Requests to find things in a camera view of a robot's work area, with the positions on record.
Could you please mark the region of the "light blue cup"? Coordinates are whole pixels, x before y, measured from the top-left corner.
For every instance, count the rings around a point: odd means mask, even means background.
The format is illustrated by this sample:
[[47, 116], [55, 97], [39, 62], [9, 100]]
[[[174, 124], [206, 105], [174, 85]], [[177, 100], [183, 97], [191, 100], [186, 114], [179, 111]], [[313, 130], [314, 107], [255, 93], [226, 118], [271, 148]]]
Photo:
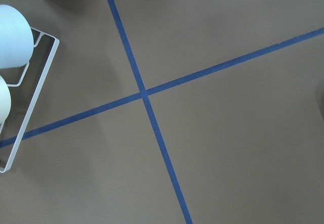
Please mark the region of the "light blue cup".
[[33, 48], [32, 31], [25, 17], [11, 6], [1, 5], [1, 69], [26, 65]]

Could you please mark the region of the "pale green cup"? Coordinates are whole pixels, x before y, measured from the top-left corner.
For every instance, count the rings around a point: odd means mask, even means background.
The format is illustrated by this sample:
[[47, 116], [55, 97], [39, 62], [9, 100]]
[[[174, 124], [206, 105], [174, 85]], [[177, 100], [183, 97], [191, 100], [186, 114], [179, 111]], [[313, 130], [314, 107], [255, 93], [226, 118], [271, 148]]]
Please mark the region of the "pale green cup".
[[2, 77], [0, 82], [0, 95], [1, 124], [3, 124], [11, 110], [11, 95], [9, 87]]

